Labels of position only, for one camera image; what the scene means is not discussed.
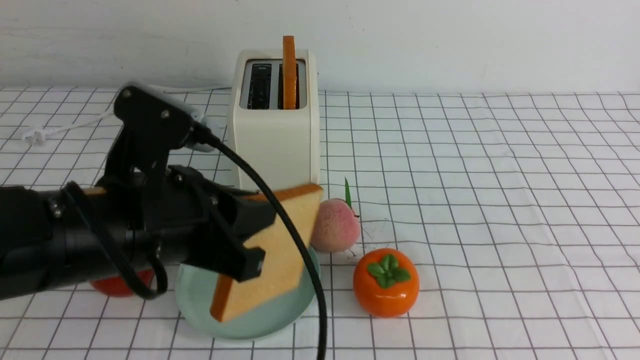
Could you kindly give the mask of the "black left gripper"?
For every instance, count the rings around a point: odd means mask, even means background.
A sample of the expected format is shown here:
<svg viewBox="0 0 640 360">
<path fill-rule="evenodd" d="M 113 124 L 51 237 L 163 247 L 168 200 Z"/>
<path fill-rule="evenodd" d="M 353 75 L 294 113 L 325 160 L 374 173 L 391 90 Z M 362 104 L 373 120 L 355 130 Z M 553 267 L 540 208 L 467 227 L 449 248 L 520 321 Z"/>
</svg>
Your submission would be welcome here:
<svg viewBox="0 0 640 360">
<path fill-rule="evenodd" d="M 276 215 L 259 193 L 214 182 L 182 165 L 167 169 L 159 198 L 140 186 L 84 187 L 70 180 L 60 189 L 60 201 L 64 266 L 73 273 L 177 262 L 251 280 L 261 273 L 265 253 L 246 249 L 245 242 L 269 228 Z"/>
</svg>

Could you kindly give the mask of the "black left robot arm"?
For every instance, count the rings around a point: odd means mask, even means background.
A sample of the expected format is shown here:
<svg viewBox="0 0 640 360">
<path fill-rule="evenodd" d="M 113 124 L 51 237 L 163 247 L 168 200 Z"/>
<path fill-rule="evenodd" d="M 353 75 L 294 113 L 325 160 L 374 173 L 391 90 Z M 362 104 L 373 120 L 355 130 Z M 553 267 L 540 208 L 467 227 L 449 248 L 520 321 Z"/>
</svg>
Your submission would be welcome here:
<svg viewBox="0 0 640 360">
<path fill-rule="evenodd" d="M 169 286 L 165 265 L 186 264 L 236 281 L 261 275 L 266 252 L 245 242 L 275 223 L 274 207 L 253 193 L 222 186 L 176 165 L 150 194 L 144 174 L 104 176 L 85 189 L 88 224 L 65 188 L 1 188 L 1 299 L 153 269 L 157 287 L 134 287 L 143 299 Z M 121 260 L 115 265 L 96 239 L 107 231 Z"/>
</svg>

